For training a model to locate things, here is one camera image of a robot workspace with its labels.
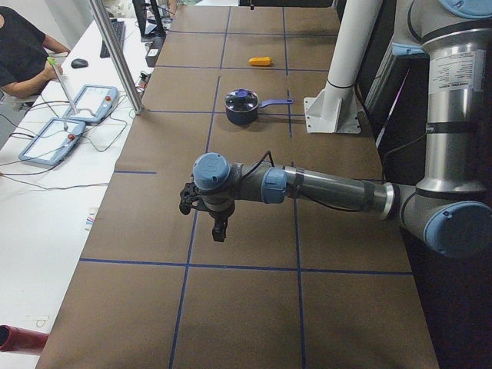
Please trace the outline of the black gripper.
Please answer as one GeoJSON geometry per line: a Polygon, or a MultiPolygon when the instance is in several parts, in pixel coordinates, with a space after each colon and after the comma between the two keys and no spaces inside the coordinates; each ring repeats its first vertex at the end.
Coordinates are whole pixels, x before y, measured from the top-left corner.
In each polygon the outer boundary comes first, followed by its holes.
{"type": "Polygon", "coordinates": [[[179,211],[182,214],[190,214],[192,209],[206,211],[215,218],[212,237],[216,242],[224,242],[227,237],[228,218],[235,210],[230,188],[223,185],[206,191],[192,182],[191,192],[182,191],[180,193],[179,211]]]}

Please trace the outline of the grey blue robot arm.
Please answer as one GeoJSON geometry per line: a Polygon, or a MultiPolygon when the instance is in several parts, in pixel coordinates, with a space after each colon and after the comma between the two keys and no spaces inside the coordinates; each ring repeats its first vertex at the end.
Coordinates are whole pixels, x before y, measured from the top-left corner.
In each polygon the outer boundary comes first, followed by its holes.
{"type": "Polygon", "coordinates": [[[375,211],[431,250],[465,258],[491,245],[491,209],[477,177],[480,127],[487,104],[491,48],[489,1],[399,1],[393,53],[429,56],[426,161],[415,185],[376,184],[274,165],[270,155],[246,166],[201,155],[180,194],[181,213],[205,211],[213,239],[226,237],[238,200],[279,204],[306,198],[344,211],[375,211]]]}

